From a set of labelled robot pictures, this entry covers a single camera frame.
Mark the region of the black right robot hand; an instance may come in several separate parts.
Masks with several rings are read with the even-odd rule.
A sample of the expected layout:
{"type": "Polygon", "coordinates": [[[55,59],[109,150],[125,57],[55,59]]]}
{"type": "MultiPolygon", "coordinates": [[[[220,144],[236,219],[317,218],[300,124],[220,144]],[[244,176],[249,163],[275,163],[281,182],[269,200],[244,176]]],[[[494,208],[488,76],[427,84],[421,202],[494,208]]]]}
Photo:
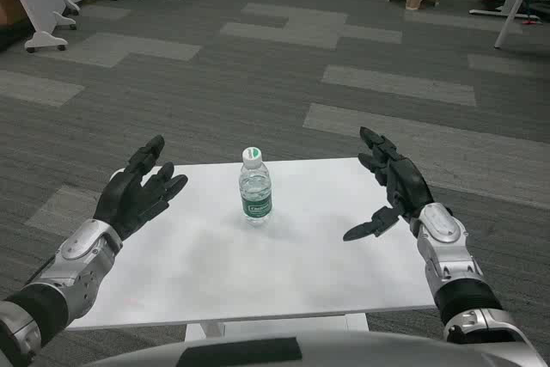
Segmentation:
{"type": "Polygon", "coordinates": [[[370,153],[360,153],[357,159],[386,188],[389,205],[376,211],[369,222],[349,229],[343,235],[345,242],[370,235],[378,237],[400,218],[410,222],[418,217],[422,208],[434,201],[424,176],[409,158],[398,152],[392,141],[364,126],[359,133],[370,153]]]}

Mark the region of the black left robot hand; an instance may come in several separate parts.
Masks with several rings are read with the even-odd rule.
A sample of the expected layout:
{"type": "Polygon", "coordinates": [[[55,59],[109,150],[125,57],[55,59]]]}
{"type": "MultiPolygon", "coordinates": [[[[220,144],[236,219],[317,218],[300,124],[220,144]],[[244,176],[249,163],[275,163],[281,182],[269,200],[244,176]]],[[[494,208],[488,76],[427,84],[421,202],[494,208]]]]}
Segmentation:
{"type": "Polygon", "coordinates": [[[186,175],[174,173],[172,162],[165,163],[142,182],[155,167],[164,145],[163,136],[152,138],[130,157],[125,168],[113,176],[101,193],[94,219],[109,224],[123,241],[167,210],[169,201],[188,182],[186,175]]]}

